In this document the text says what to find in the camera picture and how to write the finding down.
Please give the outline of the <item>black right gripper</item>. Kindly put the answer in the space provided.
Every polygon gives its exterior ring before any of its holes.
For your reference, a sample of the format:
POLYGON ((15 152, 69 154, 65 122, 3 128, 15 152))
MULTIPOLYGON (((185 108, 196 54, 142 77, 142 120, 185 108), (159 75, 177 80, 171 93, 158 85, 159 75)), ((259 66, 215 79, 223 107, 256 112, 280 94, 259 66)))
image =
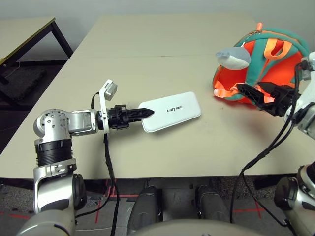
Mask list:
POLYGON ((259 82, 257 89, 247 84, 238 84, 237 89, 252 104, 273 116, 284 116, 295 95, 295 88, 288 85, 272 85, 270 82, 259 82), (265 102, 264 96, 272 97, 274 101, 265 102))

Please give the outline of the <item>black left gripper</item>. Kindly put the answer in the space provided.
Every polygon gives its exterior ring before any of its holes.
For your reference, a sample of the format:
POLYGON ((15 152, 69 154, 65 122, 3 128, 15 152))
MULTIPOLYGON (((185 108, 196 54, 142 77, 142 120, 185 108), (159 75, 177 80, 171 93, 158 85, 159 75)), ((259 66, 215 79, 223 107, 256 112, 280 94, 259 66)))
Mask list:
POLYGON ((109 109, 109 127, 112 129, 124 129, 129 127, 129 122, 138 122, 154 114, 153 110, 138 108, 127 110, 126 105, 115 105, 109 109))

